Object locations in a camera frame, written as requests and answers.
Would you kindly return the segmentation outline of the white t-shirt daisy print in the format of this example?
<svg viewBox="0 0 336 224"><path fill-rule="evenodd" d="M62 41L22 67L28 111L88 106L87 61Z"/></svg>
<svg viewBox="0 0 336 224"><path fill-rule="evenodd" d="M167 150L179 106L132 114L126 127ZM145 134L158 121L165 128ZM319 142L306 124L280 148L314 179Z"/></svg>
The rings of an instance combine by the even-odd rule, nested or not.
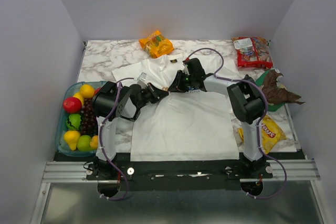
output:
<svg viewBox="0 0 336 224"><path fill-rule="evenodd" d="M169 87L185 54L145 59L112 71L115 79L137 78ZM214 92L170 93L141 109L134 122L131 161L210 161L239 159L228 97Z"/></svg>

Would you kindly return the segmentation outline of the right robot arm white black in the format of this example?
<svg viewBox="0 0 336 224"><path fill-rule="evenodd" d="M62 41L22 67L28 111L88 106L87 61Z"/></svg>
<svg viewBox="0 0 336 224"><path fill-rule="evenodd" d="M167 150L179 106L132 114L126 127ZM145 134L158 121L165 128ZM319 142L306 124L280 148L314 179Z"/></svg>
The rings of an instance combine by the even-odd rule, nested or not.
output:
<svg viewBox="0 0 336 224"><path fill-rule="evenodd" d="M248 161L242 163L241 171L246 177L255 177L261 169L257 160L264 155L260 127L268 110L265 95L249 75L243 79L230 79L206 73L197 58L184 60L183 65L184 70L176 73L167 90L178 93L201 90L228 96L233 113L243 128L244 157Z"/></svg>

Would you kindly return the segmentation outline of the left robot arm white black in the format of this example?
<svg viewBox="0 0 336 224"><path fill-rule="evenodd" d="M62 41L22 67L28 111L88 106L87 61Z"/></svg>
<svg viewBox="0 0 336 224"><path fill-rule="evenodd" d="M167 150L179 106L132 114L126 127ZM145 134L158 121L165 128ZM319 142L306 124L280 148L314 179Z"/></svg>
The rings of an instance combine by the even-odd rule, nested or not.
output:
<svg viewBox="0 0 336 224"><path fill-rule="evenodd" d="M104 179L116 175L112 161L116 154L115 139L118 118L134 122L141 109L152 103L156 104L169 95L167 91L156 88L151 83L136 83L129 87L122 83L106 82L93 96L91 106L98 124L98 147L96 157L102 161L98 173Z"/></svg>

